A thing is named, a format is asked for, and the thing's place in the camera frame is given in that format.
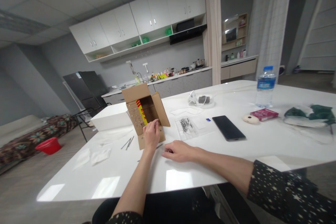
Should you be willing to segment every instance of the water bottle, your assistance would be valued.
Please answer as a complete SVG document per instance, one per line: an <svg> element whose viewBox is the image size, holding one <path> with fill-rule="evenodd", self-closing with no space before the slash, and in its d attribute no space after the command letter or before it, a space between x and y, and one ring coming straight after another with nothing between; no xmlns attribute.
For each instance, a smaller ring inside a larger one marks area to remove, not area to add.
<svg viewBox="0 0 336 224"><path fill-rule="evenodd" d="M272 95L277 76L273 72L273 66L265 66L264 71L258 77L257 98L255 104L264 109L272 105Z"/></svg>

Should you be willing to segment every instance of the hand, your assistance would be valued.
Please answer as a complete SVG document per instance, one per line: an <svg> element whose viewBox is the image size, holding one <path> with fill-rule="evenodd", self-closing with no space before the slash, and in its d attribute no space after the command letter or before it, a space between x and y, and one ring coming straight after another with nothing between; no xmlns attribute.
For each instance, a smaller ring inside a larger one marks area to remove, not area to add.
<svg viewBox="0 0 336 224"><path fill-rule="evenodd" d="M159 119L155 119L143 127L143 135L145 150L155 151L160 140Z"/></svg>
<svg viewBox="0 0 336 224"><path fill-rule="evenodd" d="M194 161L197 157L198 148L192 147L183 141L175 140L164 146L162 156L176 162Z"/></svg>

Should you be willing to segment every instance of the smartphone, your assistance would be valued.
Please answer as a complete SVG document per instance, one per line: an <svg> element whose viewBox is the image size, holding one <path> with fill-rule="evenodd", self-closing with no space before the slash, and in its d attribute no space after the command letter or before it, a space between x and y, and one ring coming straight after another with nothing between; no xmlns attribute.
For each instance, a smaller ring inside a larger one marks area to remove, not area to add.
<svg viewBox="0 0 336 224"><path fill-rule="evenodd" d="M246 139L246 136L225 115L212 119L228 142Z"/></svg>

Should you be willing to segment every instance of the floor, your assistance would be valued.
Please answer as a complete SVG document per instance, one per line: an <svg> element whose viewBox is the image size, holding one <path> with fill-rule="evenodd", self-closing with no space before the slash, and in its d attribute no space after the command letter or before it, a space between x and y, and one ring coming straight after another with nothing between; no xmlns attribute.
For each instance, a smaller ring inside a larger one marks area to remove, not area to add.
<svg viewBox="0 0 336 224"><path fill-rule="evenodd" d="M300 73L280 76L279 84L336 93L332 78L329 74ZM87 128L85 134L90 139L96 131ZM64 146L54 155L39 153L0 175L0 223L44 223L47 219L49 224L81 224L91 220L103 200L36 202L43 186L85 144L78 127L59 141ZM336 162L308 168L307 177L319 186L320 193L336 200ZM260 223L283 223L253 203L250 206Z"/></svg>

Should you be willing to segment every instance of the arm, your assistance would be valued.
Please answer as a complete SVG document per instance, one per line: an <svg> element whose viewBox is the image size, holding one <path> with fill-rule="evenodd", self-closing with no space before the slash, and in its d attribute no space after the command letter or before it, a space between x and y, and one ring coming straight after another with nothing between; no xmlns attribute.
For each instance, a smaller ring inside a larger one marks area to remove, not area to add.
<svg viewBox="0 0 336 224"><path fill-rule="evenodd" d="M233 156L208 152L198 147L192 147L185 142L175 140L164 146L165 158L177 162L195 162L208 167L221 175L238 190L247 195L253 171L253 163Z"/></svg>
<svg viewBox="0 0 336 224"><path fill-rule="evenodd" d="M336 223L336 202L317 193L317 186L294 172L282 173L254 163L192 147L182 141L166 144L165 158L199 163L221 175L249 200L287 223Z"/></svg>
<svg viewBox="0 0 336 224"><path fill-rule="evenodd" d="M143 133L145 137L145 149L143 150L138 166L115 207L112 217L117 213L126 211L136 212L140 215L144 212L148 173L151 168L156 146L160 140L158 119L148 123L143 129Z"/></svg>

